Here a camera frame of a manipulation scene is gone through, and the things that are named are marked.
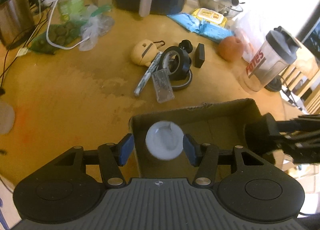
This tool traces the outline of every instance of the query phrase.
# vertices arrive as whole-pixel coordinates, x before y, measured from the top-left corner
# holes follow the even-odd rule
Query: white plastic bag
[[[237,18],[231,26],[235,36],[244,44],[243,59],[248,63],[266,40],[269,29],[263,24],[264,20],[253,13],[246,13],[242,18]]]
[[[98,36],[105,35],[114,23],[115,21],[112,17],[103,14],[90,17],[88,22],[81,27],[82,39],[86,39],[87,37],[89,39],[79,45],[79,50],[89,51],[93,49],[98,42]]]

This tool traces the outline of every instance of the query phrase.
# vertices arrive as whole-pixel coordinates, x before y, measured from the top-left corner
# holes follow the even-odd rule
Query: white round object
[[[11,130],[14,118],[12,106],[0,100],[0,134],[7,134]]]
[[[162,160],[174,159],[183,150],[183,131],[173,122],[154,123],[147,132],[146,145],[154,157]]]

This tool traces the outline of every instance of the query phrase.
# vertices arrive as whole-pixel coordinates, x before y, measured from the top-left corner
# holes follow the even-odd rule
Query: black tape roll
[[[192,72],[191,72],[190,69],[189,69],[189,71],[188,71],[188,76],[189,76],[189,78],[188,78],[188,80],[187,80],[184,84],[171,85],[172,90],[173,90],[173,91],[180,91],[180,90],[182,90],[182,89],[187,88],[187,87],[190,85],[190,83],[192,82],[192,77],[193,77],[193,74],[192,74]]]
[[[176,56],[173,61],[172,68],[169,69],[169,62],[173,56]],[[177,46],[168,47],[161,55],[159,68],[166,68],[168,71],[169,79],[172,81],[185,80],[190,68],[190,58],[185,50]]]

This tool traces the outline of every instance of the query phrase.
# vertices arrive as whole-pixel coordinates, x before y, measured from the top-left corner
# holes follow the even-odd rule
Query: food items
[[[244,45],[239,38],[226,37],[218,46],[219,55],[228,62],[240,59],[244,52]]]
[[[74,39],[80,36],[80,27],[82,23],[66,22],[63,25],[50,25],[48,37],[51,42],[66,46]],[[49,45],[46,39],[46,31],[36,37],[30,47],[32,51],[39,53],[54,54],[58,48]]]
[[[191,15],[199,20],[204,19],[221,27],[224,27],[227,22],[227,18],[222,14],[206,8],[197,8]]]

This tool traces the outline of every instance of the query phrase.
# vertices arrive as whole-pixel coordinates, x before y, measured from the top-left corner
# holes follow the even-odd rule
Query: white cable
[[[79,43],[75,44],[75,45],[72,46],[72,47],[64,47],[64,46],[57,45],[57,44],[55,44],[55,43],[53,43],[53,42],[50,41],[50,39],[49,39],[49,27],[50,27],[52,15],[53,15],[54,9],[55,9],[56,6],[57,6],[57,3],[58,3],[58,0],[55,1],[54,6],[53,6],[53,8],[52,8],[52,10],[51,10],[51,14],[50,14],[49,21],[48,21],[48,26],[47,26],[47,32],[46,32],[45,35],[46,35],[46,38],[47,38],[47,42],[48,42],[50,45],[52,45],[52,46],[54,46],[54,47],[57,47],[57,48],[60,48],[60,49],[64,49],[64,50],[70,50],[70,49],[75,48],[77,45],[80,45],[82,42],[88,40],[90,37],[86,37],[85,39],[81,40]]]
[[[41,20],[41,0],[39,0],[39,18]]]

